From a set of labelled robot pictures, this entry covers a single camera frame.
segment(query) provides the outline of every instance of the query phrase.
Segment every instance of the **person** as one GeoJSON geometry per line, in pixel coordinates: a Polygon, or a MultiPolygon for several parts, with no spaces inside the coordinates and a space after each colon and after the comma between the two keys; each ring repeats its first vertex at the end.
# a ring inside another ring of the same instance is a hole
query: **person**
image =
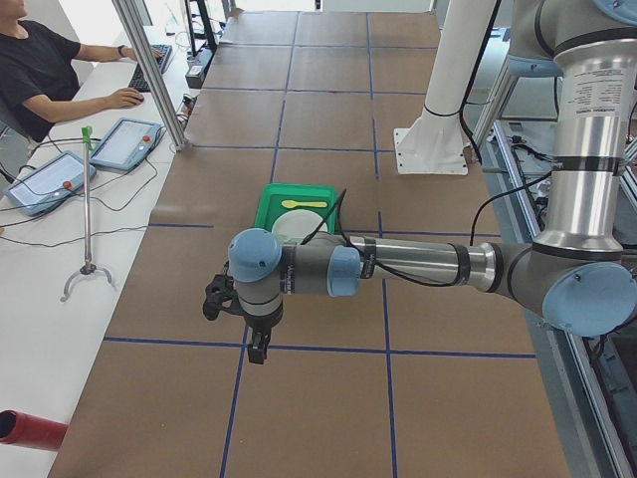
{"type": "Polygon", "coordinates": [[[132,48],[83,45],[28,20],[24,0],[0,0],[0,95],[22,128],[42,141],[58,121],[78,120],[143,102],[133,88],[107,97],[73,100],[80,89],[71,60],[137,60],[132,48]]]}

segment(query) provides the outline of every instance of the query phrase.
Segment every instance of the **chair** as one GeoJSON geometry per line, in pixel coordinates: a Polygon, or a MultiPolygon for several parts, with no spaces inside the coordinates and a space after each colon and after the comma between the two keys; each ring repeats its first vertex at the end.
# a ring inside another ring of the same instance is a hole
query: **chair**
{"type": "Polygon", "coordinates": [[[16,117],[13,116],[7,102],[4,101],[4,98],[0,96],[0,122],[4,122],[11,129],[16,131],[18,134],[29,138],[29,134],[25,131],[22,125],[18,122],[16,117]]]}

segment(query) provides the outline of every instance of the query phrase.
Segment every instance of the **man's hand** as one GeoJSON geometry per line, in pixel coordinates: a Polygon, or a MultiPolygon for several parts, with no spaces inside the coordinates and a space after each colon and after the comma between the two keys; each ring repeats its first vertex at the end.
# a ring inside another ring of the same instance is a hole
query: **man's hand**
{"type": "Polygon", "coordinates": [[[135,88],[121,88],[106,97],[106,107],[109,110],[132,108],[141,105],[143,95],[135,88]]]}
{"type": "MultiPolygon", "coordinates": [[[[150,49],[152,51],[152,55],[155,58],[161,58],[161,52],[159,50],[155,50],[154,48],[150,49]]],[[[135,52],[135,50],[131,47],[124,47],[121,49],[121,52],[123,53],[123,55],[127,58],[130,58],[131,60],[135,60],[137,61],[137,53],[135,52]]]]}

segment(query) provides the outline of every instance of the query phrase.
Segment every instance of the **white plate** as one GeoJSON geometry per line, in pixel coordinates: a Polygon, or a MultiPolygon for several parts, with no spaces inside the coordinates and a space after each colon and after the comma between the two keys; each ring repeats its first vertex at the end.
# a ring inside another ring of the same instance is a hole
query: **white plate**
{"type": "MultiPolygon", "coordinates": [[[[314,232],[321,221],[322,217],[315,212],[306,209],[295,209],[279,216],[272,225],[272,232],[277,236],[303,239],[314,232]]],[[[320,230],[327,232],[327,225],[321,226],[320,230]]]]}

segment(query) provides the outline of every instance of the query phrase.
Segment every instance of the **red cylinder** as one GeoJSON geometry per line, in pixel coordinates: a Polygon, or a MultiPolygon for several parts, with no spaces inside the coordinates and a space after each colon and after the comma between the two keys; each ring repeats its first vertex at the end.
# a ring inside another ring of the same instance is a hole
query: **red cylinder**
{"type": "Polygon", "coordinates": [[[0,443],[58,451],[68,425],[14,410],[0,412],[0,443]]]}

